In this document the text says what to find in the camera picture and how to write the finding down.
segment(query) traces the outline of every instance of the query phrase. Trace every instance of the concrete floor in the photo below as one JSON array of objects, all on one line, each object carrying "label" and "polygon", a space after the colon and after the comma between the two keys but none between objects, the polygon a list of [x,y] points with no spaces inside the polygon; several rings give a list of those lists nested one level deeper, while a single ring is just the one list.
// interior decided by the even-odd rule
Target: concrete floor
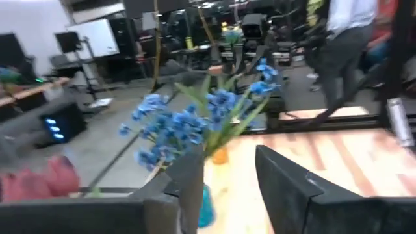
[{"label": "concrete floor", "polygon": [[[292,79],[287,89],[287,103],[290,111],[302,109],[324,108],[324,99],[320,92],[311,93],[308,88],[313,82],[306,78],[311,70],[309,68],[297,68],[290,73]],[[22,168],[41,170],[47,159],[57,153],[70,158],[75,165],[82,186],[88,186],[94,178],[108,165],[115,155],[129,142],[129,137],[120,137],[118,128],[121,123],[128,123],[132,110],[141,102],[148,88],[126,88],[113,92],[115,101],[111,108],[89,121],[88,130],[81,133],[68,144],[52,146],[46,149],[21,149],[19,160],[3,162],[0,164],[0,172],[15,172]],[[160,94],[171,95],[172,87],[164,86],[159,90]],[[101,98],[109,97],[108,93],[100,93]],[[170,103],[172,110],[181,110],[190,101],[184,95],[178,95]],[[363,105],[371,112],[376,110],[369,91],[359,94],[356,105]],[[98,183],[99,187],[141,187],[149,172],[135,163],[133,153],[139,147],[146,147],[147,142],[137,140],[122,155],[120,160],[110,169],[108,174]]]}]

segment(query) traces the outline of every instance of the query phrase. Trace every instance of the blue vase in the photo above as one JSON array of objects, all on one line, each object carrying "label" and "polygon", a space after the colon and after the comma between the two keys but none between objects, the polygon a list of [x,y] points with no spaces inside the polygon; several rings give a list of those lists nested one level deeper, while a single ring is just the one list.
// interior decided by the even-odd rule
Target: blue vase
[{"label": "blue vase", "polygon": [[207,227],[214,222],[214,219],[214,206],[211,199],[211,193],[209,192],[209,187],[204,185],[202,191],[202,206],[200,217],[198,219],[198,227]]}]

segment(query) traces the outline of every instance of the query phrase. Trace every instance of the wooden table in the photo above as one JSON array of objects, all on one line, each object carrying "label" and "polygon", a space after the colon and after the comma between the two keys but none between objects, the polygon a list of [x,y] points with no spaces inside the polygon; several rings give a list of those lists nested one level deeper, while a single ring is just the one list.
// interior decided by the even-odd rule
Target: wooden table
[{"label": "wooden table", "polygon": [[[292,114],[312,118],[322,111]],[[363,114],[361,107],[347,107],[334,116]],[[216,220],[199,234],[273,233],[255,171],[259,144],[362,196],[416,196],[416,159],[383,129],[242,136],[227,145],[227,164],[205,163]]]},{"label": "wooden table", "polygon": [[[27,98],[31,95],[35,95],[38,94],[40,92],[44,92],[47,89],[51,88],[53,85],[64,85],[66,83],[68,83],[70,80],[70,78],[67,77],[61,77],[59,78],[57,81],[54,81],[53,83],[44,83],[41,84],[39,86],[30,88],[28,90],[24,90],[21,92],[18,92],[17,94],[14,94],[13,96],[15,97],[15,99],[23,99],[23,98]],[[11,98],[11,97],[4,97],[0,99],[0,107],[4,106],[4,105],[8,105],[11,104],[15,101],[15,99]]]}]

